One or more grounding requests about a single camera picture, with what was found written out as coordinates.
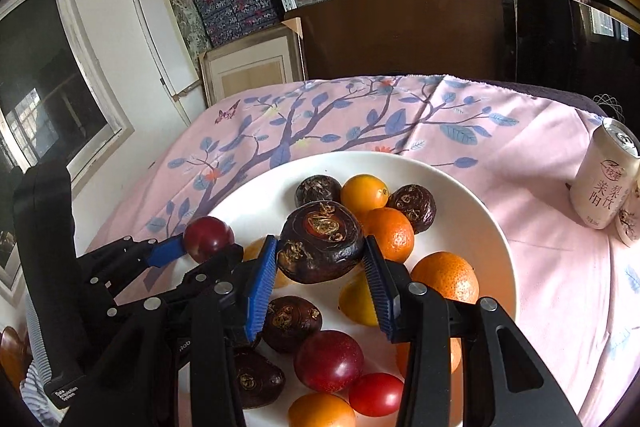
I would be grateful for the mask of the small yellow-orange fruit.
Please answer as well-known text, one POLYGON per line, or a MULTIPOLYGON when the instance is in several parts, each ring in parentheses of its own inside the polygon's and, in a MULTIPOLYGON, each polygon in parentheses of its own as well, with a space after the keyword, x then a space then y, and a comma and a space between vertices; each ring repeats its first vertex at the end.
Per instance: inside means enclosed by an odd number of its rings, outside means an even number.
POLYGON ((384 207, 389 197, 387 185, 369 173, 352 176, 341 191, 341 203, 356 216, 384 207))
POLYGON ((350 321, 363 326, 378 327, 378 317, 366 273, 357 273, 342 288, 338 296, 338 307, 350 321))

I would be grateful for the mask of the dark red plum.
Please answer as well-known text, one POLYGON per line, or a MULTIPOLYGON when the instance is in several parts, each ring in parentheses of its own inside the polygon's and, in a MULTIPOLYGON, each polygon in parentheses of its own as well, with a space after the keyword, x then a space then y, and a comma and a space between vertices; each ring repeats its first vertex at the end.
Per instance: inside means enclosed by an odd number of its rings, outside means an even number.
POLYGON ((293 366, 296 377, 307 388, 337 393, 362 375, 364 355, 352 336, 328 329, 311 335, 300 345, 293 366))
POLYGON ((229 225, 215 217, 201 217, 190 223, 183 232, 184 250, 198 263, 203 263, 218 251, 234 243, 229 225))

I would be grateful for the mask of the orange mandarin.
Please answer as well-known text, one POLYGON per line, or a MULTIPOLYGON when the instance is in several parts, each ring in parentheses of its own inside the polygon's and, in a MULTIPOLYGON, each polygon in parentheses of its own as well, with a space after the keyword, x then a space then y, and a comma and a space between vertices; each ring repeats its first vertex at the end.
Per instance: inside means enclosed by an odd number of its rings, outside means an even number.
MULTIPOLYGON (((397 343, 395 346, 395 362, 402 377, 407 376, 410 343, 397 343)), ((453 374, 462 360, 461 343, 458 338, 450 339, 450 373, 453 374)))
POLYGON ((373 236, 387 260, 404 263, 412 254, 414 232, 410 221, 399 210, 382 207, 370 210, 361 219, 365 236, 373 236))
POLYGON ((437 251, 424 257, 413 267, 410 277, 446 299, 476 303, 480 297, 480 282, 472 265, 449 251, 437 251))

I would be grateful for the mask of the red cherry tomato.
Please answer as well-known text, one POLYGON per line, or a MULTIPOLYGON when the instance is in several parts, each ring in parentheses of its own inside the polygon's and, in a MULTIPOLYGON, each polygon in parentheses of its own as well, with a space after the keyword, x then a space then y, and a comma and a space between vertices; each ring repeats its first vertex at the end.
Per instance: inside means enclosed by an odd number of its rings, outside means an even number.
POLYGON ((400 408, 404 383, 387 373, 369 373, 357 379, 349 388, 350 406, 367 417, 383 417, 400 408))

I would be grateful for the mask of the small yellow-green fruit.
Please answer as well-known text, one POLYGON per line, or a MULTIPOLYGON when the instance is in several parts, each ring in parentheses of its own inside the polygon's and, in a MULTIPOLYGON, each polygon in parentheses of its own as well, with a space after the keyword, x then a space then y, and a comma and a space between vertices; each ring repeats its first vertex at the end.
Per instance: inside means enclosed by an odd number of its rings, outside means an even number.
POLYGON ((288 409, 290 427, 355 427, 356 414, 337 395, 308 393, 296 399, 288 409))

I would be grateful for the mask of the white oval plate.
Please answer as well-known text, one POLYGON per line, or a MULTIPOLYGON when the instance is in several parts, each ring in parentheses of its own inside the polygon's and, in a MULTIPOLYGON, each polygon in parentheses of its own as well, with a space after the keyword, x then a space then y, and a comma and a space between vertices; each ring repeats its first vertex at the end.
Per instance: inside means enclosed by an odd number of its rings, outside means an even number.
POLYGON ((359 167, 398 181, 421 181, 435 194, 438 213, 430 237, 420 246, 459 247, 480 270, 483 296, 477 303, 446 299, 411 280, 407 265, 383 258, 375 240, 362 244, 363 269, 382 331, 375 346, 390 351, 409 343, 408 381, 401 426, 446 426, 456 412, 465 426, 509 426, 518 395, 508 388, 504 358, 520 335, 516 284, 509 245, 482 202, 448 174, 400 156, 342 152, 309 156, 271 169, 227 196, 212 211, 240 241, 302 214, 286 202, 308 173, 346 176, 359 167))

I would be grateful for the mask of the framed picture leaning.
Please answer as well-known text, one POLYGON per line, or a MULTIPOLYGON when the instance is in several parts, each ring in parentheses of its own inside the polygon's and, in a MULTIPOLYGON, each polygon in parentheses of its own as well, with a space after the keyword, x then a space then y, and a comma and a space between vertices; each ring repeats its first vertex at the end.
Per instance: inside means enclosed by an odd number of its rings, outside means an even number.
POLYGON ((299 17, 254 32, 198 57, 207 106, 243 91, 308 78, 299 17))

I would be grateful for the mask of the dark wooden cabinet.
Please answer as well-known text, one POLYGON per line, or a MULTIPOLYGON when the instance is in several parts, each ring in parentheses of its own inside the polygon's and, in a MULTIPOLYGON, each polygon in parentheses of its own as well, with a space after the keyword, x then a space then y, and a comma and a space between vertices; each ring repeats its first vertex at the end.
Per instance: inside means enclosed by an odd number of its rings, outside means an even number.
POLYGON ((311 79, 515 79, 513 0, 329 0, 286 17, 302 23, 311 79))

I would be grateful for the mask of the stack of blue patterned boxes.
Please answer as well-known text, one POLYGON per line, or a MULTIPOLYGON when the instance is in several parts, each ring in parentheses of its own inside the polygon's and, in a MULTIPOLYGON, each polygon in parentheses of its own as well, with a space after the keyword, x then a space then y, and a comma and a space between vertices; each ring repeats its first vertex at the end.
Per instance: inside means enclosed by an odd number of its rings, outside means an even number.
POLYGON ((213 48, 280 22, 279 0, 194 0, 213 48))

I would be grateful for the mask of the white paper cup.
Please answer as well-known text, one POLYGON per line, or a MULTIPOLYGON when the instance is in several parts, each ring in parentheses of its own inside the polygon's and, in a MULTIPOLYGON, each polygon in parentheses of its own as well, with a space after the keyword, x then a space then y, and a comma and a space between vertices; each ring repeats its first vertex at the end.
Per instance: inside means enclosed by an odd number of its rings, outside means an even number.
POLYGON ((639 243, 640 184, 636 181, 614 220, 620 240, 628 247, 639 243))

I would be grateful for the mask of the white beverage can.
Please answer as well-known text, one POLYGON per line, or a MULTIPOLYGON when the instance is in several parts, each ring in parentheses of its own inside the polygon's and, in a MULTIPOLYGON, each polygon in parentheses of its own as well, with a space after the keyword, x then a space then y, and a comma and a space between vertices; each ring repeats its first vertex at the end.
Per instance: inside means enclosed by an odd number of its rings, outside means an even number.
POLYGON ((587 227, 602 230, 615 218, 639 172, 639 141, 621 122, 604 118, 593 131, 570 186, 570 203, 587 227))

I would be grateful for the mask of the window with white frame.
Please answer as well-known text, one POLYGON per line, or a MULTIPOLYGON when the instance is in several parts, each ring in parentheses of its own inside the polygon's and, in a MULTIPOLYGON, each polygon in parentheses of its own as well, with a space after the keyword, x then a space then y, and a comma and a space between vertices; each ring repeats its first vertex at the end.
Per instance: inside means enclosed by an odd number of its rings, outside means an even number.
POLYGON ((24 291, 12 199, 29 168, 61 161, 79 193, 134 131, 75 0, 1 0, 1 299, 24 291))

